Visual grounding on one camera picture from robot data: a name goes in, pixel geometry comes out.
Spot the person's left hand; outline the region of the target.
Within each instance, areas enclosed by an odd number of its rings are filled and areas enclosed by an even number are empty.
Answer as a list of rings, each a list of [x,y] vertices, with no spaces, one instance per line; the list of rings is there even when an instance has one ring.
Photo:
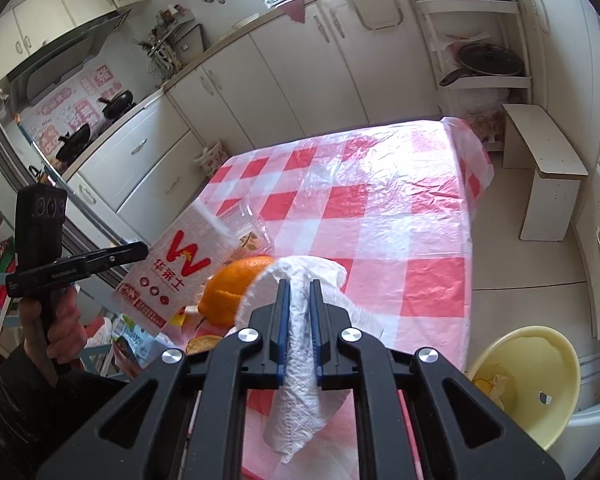
[[[34,300],[20,300],[18,311],[23,329],[23,348],[30,360],[40,369],[53,360],[66,364],[73,360],[87,342],[86,330],[80,323],[81,312],[76,305],[79,286],[69,286],[56,304],[55,321],[47,330],[41,327],[41,305]]]

